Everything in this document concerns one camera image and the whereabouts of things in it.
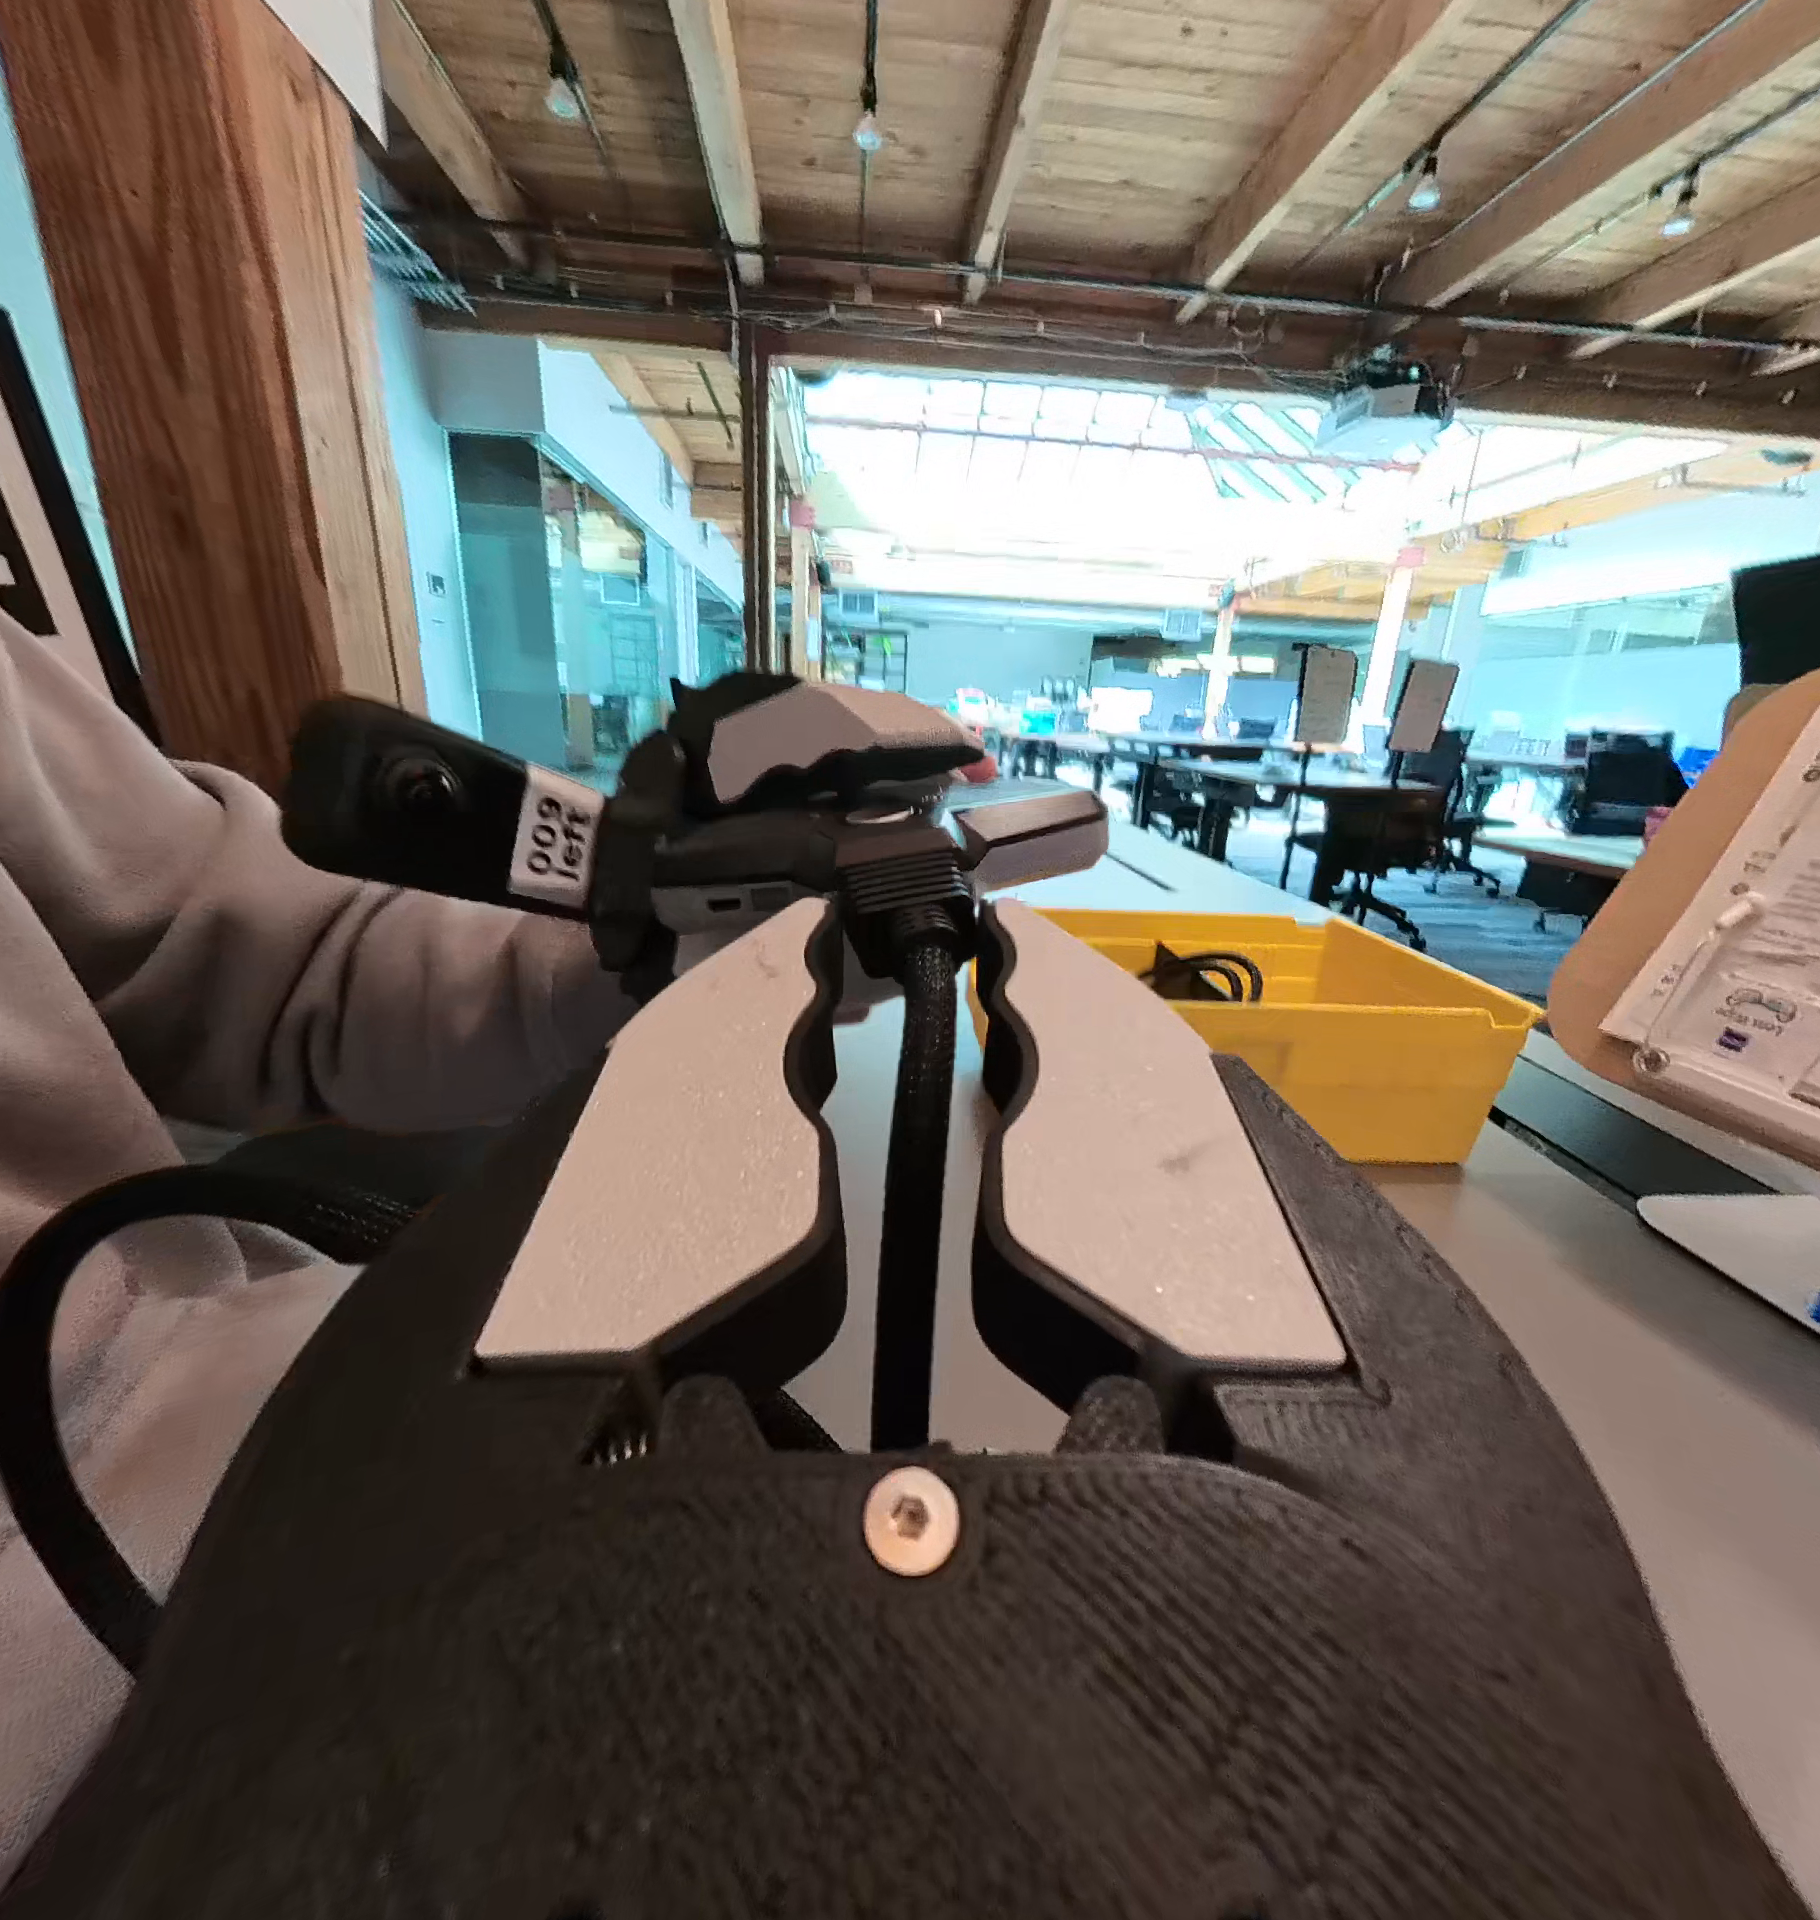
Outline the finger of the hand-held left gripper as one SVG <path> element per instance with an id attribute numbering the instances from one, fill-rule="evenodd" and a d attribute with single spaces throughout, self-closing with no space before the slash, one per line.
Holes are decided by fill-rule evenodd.
<path id="1" fill-rule="evenodd" d="M 800 676 L 707 687 L 707 816 L 926 806 L 984 777 L 984 741 L 902 691 Z"/>

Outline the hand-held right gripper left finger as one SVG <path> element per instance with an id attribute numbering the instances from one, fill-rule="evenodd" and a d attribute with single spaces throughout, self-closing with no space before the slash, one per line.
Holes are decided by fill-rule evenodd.
<path id="1" fill-rule="evenodd" d="M 609 1046 L 475 1358 L 668 1373 L 814 1267 L 842 1291 L 824 1108 L 844 928 L 802 900 L 676 977 Z"/>

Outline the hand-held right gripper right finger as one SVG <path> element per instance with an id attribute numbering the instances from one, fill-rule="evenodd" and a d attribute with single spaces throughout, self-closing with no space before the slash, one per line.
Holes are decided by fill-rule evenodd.
<path id="1" fill-rule="evenodd" d="M 1026 904 L 987 909 L 978 1325 L 1028 1380 L 1329 1377 L 1349 1350 L 1209 1042 Z"/>

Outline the person's left forearm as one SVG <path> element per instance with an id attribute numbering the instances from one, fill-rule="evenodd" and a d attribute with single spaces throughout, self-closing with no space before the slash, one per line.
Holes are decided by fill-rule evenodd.
<path id="1" fill-rule="evenodd" d="M 307 868 L 5 612 L 0 872 L 133 1079 L 216 1128 L 505 1120 L 630 1018 L 585 930 Z"/>

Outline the yellow plastic bin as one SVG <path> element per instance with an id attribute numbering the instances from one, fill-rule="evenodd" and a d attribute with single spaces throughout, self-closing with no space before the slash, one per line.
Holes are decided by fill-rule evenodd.
<path id="1" fill-rule="evenodd" d="M 1018 935 L 1019 1015 L 1042 1072 L 1071 1068 L 1036 1133 L 1042 1164 L 1096 1187 L 1150 1164 L 1165 1101 L 1192 1142 L 1188 1084 L 1242 1062 L 1339 1156 L 1458 1166 L 1542 1009 L 1350 920 L 993 905 Z"/>

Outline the distant clipboard stand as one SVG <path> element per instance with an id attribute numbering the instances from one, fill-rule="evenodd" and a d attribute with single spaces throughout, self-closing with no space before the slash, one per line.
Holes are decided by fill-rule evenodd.
<path id="1" fill-rule="evenodd" d="M 1389 718 L 1387 751 L 1390 757 L 1428 755 L 1446 729 L 1460 665 L 1447 657 L 1414 656 L 1404 674 Z"/>
<path id="2" fill-rule="evenodd" d="M 1344 748 L 1356 716 L 1359 653 L 1331 644 L 1299 647 L 1290 748 L 1299 755 Z"/>

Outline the brown clipboard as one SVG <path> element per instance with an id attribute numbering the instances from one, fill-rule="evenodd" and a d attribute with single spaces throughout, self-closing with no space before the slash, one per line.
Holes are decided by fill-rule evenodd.
<path id="1" fill-rule="evenodd" d="M 1724 1110 L 1690 1089 L 1668 1089 L 1645 1072 L 1639 1046 L 1605 1028 L 1619 999 L 1686 920 L 1746 822 L 1787 762 L 1820 745 L 1820 668 L 1773 689 L 1739 696 L 1739 721 L 1722 751 L 1645 847 L 1577 948 L 1561 961 L 1550 1024 L 1562 1051 L 1586 1072 L 1642 1101 L 1666 1122 L 1690 1120 L 1716 1133 L 1820 1178 L 1820 1142 L 1784 1141 L 1767 1116 Z"/>

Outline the white stand base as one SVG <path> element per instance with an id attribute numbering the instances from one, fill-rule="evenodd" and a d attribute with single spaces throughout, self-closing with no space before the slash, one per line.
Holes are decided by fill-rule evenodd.
<path id="1" fill-rule="evenodd" d="M 1820 1291 L 1820 1199 L 1808 1194 L 1669 1194 L 1635 1205 L 1642 1224 L 1779 1310 L 1804 1331 Z"/>

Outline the wooden pillar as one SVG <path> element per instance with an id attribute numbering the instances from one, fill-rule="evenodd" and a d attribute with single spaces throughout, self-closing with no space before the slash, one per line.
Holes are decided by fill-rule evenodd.
<path id="1" fill-rule="evenodd" d="M 155 721 L 280 789 L 426 710 L 351 109 L 261 1 L 0 1 L 0 64 Z"/>

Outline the ceiling projector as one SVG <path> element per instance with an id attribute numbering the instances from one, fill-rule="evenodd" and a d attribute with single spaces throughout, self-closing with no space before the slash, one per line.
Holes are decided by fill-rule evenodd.
<path id="1" fill-rule="evenodd" d="M 1454 415 L 1452 389 L 1423 358 L 1375 349 L 1324 408 L 1314 450 L 1349 464 L 1400 461 L 1436 444 Z"/>

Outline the printed instruction sheet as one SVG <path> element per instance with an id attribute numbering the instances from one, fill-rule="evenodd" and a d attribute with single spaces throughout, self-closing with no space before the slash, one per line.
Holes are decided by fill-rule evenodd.
<path id="1" fill-rule="evenodd" d="M 1605 1028 L 1668 1089 L 1820 1142 L 1820 745 L 1780 769 Z"/>

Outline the black monitor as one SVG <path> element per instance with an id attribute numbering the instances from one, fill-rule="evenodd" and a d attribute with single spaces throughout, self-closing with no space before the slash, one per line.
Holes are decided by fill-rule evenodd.
<path id="1" fill-rule="evenodd" d="M 1820 556 L 1732 574 L 1739 687 L 1779 687 L 1820 668 Z"/>

